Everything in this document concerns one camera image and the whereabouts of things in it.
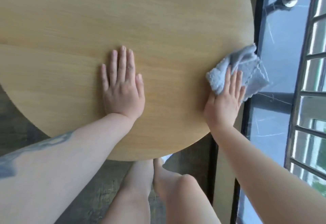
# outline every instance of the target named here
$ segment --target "hand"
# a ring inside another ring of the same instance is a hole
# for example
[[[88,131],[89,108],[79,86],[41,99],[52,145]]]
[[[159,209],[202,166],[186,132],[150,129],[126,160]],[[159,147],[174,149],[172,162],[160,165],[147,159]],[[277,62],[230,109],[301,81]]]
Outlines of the hand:
[[[206,123],[210,129],[234,125],[246,92],[246,87],[241,84],[242,71],[234,71],[231,76],[231,67],[228,67],[222,93],[215,96],[214,92],[211,92],[204,109]]]
[[[135,122],[144,111],[145,94],[141,74],[136,75],[134,53],[124,46],[118,52],[112,51],[108,81],[106,65],[101,67],[103,82],[103,101],[107,114],[117,113]]]

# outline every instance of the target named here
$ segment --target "round wooden table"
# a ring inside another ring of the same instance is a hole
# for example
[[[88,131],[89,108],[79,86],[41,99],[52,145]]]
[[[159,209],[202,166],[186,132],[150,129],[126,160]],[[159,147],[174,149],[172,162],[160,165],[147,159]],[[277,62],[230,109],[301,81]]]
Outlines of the round wooden table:
[[[157,158],[209,132],[205,73],[253,33],[250,0],[1,0],[0,83],[56,136],[104,116],[98,67],[132,48],[145,111],[108,158]]]

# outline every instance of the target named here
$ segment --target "forearm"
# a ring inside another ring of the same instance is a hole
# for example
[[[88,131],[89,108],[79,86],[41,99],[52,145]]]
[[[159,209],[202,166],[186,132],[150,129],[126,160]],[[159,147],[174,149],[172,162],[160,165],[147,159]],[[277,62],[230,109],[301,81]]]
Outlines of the forearm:
[[[110,114],[0,157],[2,221],[54,223],[131,127],[127,117]]]
[[[326,199],[256,149],[235,128],[213,128],[236,178],[264,223],[322,223]]]

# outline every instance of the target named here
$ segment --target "rag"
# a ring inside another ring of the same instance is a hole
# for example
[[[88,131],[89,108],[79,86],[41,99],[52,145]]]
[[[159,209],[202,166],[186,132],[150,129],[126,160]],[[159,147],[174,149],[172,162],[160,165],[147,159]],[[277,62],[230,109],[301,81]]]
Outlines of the rag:
[[[235,70],[242,71],[242,86],[247,87],[243,101],[270,85],[262,61],[255,53],[256,49],[256,45],[252,44],[233,52],[219,62],[214,69],[206,73],[206,78],[216,95],[220,94],[224,88],[225,74],[229,65],[231,66],[231,74]]]

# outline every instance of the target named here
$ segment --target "leg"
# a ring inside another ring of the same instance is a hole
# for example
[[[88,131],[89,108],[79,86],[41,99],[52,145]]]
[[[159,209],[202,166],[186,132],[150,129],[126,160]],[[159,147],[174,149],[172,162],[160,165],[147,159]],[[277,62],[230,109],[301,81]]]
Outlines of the leg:
[[[166,205],[168,224],[220,223],[194,177],[165,170],[154,160],[154,188]]]
[[[102,224],[150,223],[148,196],[153,182],[153,160],[136,161],[124,177]]]

